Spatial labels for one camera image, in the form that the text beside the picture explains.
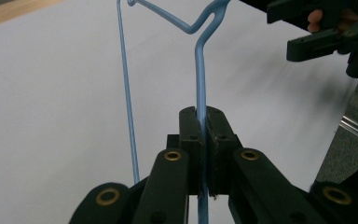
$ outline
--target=white surface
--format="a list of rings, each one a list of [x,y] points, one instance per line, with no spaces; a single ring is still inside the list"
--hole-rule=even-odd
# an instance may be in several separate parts
[[[185,21],[209,3],[158,1]],[[193,48],[141,6],[123,4],[141,176],[178,112],[194,105]],[[286,41],[305,32],[238,1],[206,45],[208,105],[223,110],[247,147],[265,152],[308,189],[355,81],[346,57],[285,61]],[[132,185],[116,1],[66,0],[0,24],[0,224],[67,223],[94,187]],[[211,223],[232,223],[227,198]],[[191,204],[190,223],[195,222]]]

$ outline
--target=metal grommet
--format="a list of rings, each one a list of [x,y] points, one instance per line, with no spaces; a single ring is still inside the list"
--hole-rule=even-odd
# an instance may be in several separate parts
[[[260,157],[258,153],[253,150],[245,150],[241,153],[241,157],[247,161],[257,161]]]
[[[95,198],[95,202],[100,206],[107,206],[117,202],[120,192],[117,189],[109,188],[101,191]]]
[[[169,151],[165,153],[164,158],[167,161],[179,161],[182,158],[182,154],[177,151]]]
[[[349,205],[352,203],[351,196],[342,189],[327,186],[324,187],[323,193],[324,197],[334,203],[343,205]]]

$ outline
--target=blue wire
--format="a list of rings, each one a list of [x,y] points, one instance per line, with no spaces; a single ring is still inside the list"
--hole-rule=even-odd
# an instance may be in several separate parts
[[[119,1],[117,0],[117,11],[119,13],[119,23],[120,23],[120,38],[121,38],[121,49],[122,49],[122,56],[123,56],[123,67],[125,72],[124,74],[127,74],[127,63],[124,63],[125,61],[125,48],[124,48],[124,35],[122,34],[122,24],[121,24],[121,15],[119,11]],[[230,2],[230,0],[213,0],[211,4],[209,4],[200,14],[200,16],[197,18],[197,20],[194,22],[193,25],[188,25],[184,21],[181,21],[177,17],[173,16],[171,13],[165,11],[164,9],[157,7],[145,0],[128,0],[128,4],[132,7],[136,3],[141,4],[144,7],[149,8],[150,10],[156,12],[164,18],[165,20],[169,21],[182,31],[184,31],[187,34],[194,34],[196,33],[200,27],[206,22],[206,20],[209,18],[211,14],[214,14],[214,18],[211,22],[211,24],[208,25],[208,27],[205,29],[205,31],[201,34],[199,40],[197,41],[196,48],[195,48],[195,57],[196,57],[196,76],[197,76],[197,119],[199,120],[201,131],[202,131],[202,139],[204,144],[204,150],[203,150],[203,160],[205,161],[203,163],[202,167],[202,193],[199,196],[199,224],[208,224],[209,218],[208,218],[208,188],[206,184],[206,175],[207,175],[207,147],[206,147],[206,87],[205,87],[205,64],[204,64],[204,56],[203,56],[203,49],[208,41],[208,39],[213,35],[214,31],[219,27],[221,22],[223,21],[227,5]],[[130,92],[130,88],[128,86],[128,74],[125,75],[126,77],[126,92]],[[126,94],[127,98],[127,108],[131,108],[131,99],[129,97],[129,94]],[[132,114],[130,114],[129,111],[129,123],[131,123],[130,120],[132,120]],[[136,154],[135,154],[135,160],[133,159],[133,152],[136,149],[132,149],[132,165],[134,166],[134,161],[136,161]]]
[[[118,14],[118,27],[120,32],[121,59],[123,61],[124,86],[126,91],[127,119],[129,123],[130,142],[131,142],[133,182],[136,184],[139,182],[139,168],[138,168],[138,158],[137,158],[136,143],[135,143],[135,131],[133,127],[129,71],[127,67],[126,45],[124,43],[124,30],[123,30],[123,21],[121,18],[120,0],[117,0],[117,14]]]

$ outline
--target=gray floor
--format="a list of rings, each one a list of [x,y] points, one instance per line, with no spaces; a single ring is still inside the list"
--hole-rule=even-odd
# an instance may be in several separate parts
[[[345,116],[358,122],[358,87]],[[316,180],[340,183],[358,169],[358,137],[339,127]]]

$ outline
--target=wooden edge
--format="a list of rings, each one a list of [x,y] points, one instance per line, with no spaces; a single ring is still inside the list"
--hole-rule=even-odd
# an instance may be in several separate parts
[[[0,22],[8,21],[42,7],[61,2],[62,0],[15,0],[0,5]]]

